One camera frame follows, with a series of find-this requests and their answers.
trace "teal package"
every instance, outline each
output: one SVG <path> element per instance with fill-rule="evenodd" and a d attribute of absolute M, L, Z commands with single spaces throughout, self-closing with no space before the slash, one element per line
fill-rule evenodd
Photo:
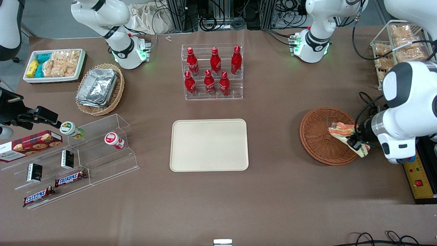
<path fill-rule="evenodd" d="M 39 63 L 44 63 L 46 62 L 48 59 L 50 59 L 50 57 L 52 56 L 52 54 L 39 54 L 38 57 L 36 58 L 36 60 Z"/>
<path fill-rule="evenodd" d="M 44 73 L 42 72 L 42 64 L 39 64 L 36 68 L 35 78 L 44 78 Z"/>

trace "coca-cola bottle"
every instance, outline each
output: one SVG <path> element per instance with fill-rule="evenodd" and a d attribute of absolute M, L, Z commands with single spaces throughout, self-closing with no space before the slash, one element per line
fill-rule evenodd
<path fill-rule="evenodd" d="M 209 69 L 205 71 L 204 82 L 205 82 L 206 94 L 208 96 L 214 96 L 215 95 L 214 78 L 211 77 L 211 70 Z"/>
<path fill-rule="evenodd" d="M 199 75 L 199 62 L 197 62 L 197 57 L 194 55 L 193 48 L 187 48 L 187 64 L 191 75 L 196 77 Z"/>
<path fill-rule="evenodd" d="M 191 77 L 190 71 L 186 71 L 184 76 L 185 76 L 185 88 L 187 88 L 188 95 L 190 97 L 197 96 L 196 82 Z"/>
<path fill-rule="evenodd" d="M 219 57 L 219 50 L 214 47 L 211 49 L 211 70 L 213 77 L 219 77 L 220 72 L 222 71 L 222 61 Z"/>
<path fill-rule="evenodd" d="M 240 54 L 241 48 L 240 46 L 234 47 L 234 54 L 231 59 L 231 73 L 233 75 L 241 75 L 241 63 L 243 62 L 243 58 Z"/>
<path fill-rule="evenodd" d="M 228 79 L 228 73 L 225 71 L 222 72 L 222 78 L 220 79 L 220 94 L 222 97 L 229 96 L 229 90 L 230 90 L 230 82 Z"/>

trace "floor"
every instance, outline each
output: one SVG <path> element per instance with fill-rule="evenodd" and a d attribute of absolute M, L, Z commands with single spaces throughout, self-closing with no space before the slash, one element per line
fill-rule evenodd
<path fill-rule="evenodd" d="M 379 0 L 369 2 L 363 12 L 359 25 L 381 25 L 382 21 L 378 15 L 375 3 Z M 126 4 L 142 3 L 145 0 L 123 0 Z M 87 26 L 77 22 L 70 12 L 70 1 L 59 0 L 32 0 L 27 1 L 23 13 L 24 23 L 37 36 L 51 39 L 85 38 L 98 37 L 98 34 Z M 311 17 L 303 24 L 310 25 Z M 21 50 L 18 54 L 20 63 L 5 61 L 0 63 L 0 78 L 13 90 L 18 87 L 22 76 L 25 61 L 29 55 L 29 40 L 23 36 Z"/>

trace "red button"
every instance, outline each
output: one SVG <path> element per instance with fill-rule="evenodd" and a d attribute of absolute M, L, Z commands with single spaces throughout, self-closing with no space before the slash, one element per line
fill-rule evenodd
<path fill-rule="evenodd" d="M 421 180 L 416 180 L 416 186 L 423 186 L 423 183 Z"/>

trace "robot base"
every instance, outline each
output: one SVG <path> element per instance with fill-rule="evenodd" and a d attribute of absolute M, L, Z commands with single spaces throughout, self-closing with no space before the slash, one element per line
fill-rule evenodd
<path fill-rule="evenodd" d="M 126 58 L 121 59 L 112 53 L 115 61 L 124 69 L 137 68 L 141 63 L 148 62 L 150 59 L 151 42 L 146 42 L 144 39 L 139 39 L 135 36 L 132 36 L 131 38 L 134 41 L 134 49 Z"/>
<path fill-rule="evenodd" d="M 329 44 L 327 44 L 325 47 L 318 46 L 320 47 L 320 50 L 314 51 L 305 39 L 307 33 L 308 29 L 303 30 L 302 32 L 297 32 L 291 39 L 288 39 L 288 43 L 291 46 L 290 52 L 292 56 L 297 56 L 304 62 L 316 63 L 320 61 L 324 55 L 326 55 Z"/>

